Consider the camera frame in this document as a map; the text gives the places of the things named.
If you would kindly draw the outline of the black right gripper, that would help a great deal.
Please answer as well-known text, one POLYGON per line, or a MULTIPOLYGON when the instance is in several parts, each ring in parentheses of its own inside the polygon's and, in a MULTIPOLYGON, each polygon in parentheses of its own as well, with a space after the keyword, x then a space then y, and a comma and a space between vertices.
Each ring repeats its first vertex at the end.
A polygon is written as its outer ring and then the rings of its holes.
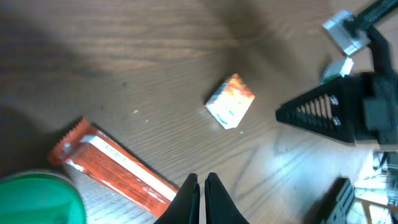
POLYGON ((397 74, 389 43, 367 30, 373 72, 339 77, 280 106, 276 120, 341 142, 397 144, 397 74))

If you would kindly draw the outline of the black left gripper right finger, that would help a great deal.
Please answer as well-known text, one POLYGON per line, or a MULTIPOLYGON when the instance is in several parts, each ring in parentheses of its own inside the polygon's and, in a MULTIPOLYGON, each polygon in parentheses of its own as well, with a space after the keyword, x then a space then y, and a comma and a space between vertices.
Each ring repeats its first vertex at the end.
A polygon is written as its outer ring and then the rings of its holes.
POLYGON ((249 224, 214 172, 205 180, 205 207, 207 224, 249 224))

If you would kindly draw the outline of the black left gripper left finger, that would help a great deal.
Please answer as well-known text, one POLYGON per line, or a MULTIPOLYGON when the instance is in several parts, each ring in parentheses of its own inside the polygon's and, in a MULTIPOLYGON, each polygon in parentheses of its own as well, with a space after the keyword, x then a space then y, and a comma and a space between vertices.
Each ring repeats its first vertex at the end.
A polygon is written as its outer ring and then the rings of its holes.
POLYGON ((198 176, 191 173, 175 198, 154 224, 199 224, 200 185, 198 176))

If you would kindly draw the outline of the white green box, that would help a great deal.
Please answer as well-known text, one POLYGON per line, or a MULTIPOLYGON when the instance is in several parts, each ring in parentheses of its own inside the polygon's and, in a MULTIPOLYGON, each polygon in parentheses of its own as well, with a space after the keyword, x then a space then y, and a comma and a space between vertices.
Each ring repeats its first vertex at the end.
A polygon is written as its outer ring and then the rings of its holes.
POLYGON ((353 67, 354 60, 350 57, 329 63, 322 73, 320 84, 325 84, 339 77, 344 78, 351 73, 353 67))

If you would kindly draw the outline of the small orange white box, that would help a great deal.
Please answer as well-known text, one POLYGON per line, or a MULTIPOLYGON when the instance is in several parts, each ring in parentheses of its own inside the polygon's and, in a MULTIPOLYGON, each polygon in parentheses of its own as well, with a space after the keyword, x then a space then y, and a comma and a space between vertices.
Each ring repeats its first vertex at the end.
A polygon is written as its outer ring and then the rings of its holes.
POLYGON ((238 73, 228 77, 205 103, 205 108, 224 129, 237 128, 255 95, 238 73))

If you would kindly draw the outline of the orange snack bar wrapper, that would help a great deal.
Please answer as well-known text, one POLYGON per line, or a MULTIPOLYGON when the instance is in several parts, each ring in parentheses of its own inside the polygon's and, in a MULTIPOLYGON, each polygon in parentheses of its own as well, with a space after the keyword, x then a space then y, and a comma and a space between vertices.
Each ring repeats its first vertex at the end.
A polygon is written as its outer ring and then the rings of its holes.
POLYGON ((179 191, 85 118, 56 143, 48 159, 74 167, 157 218, 179 191))

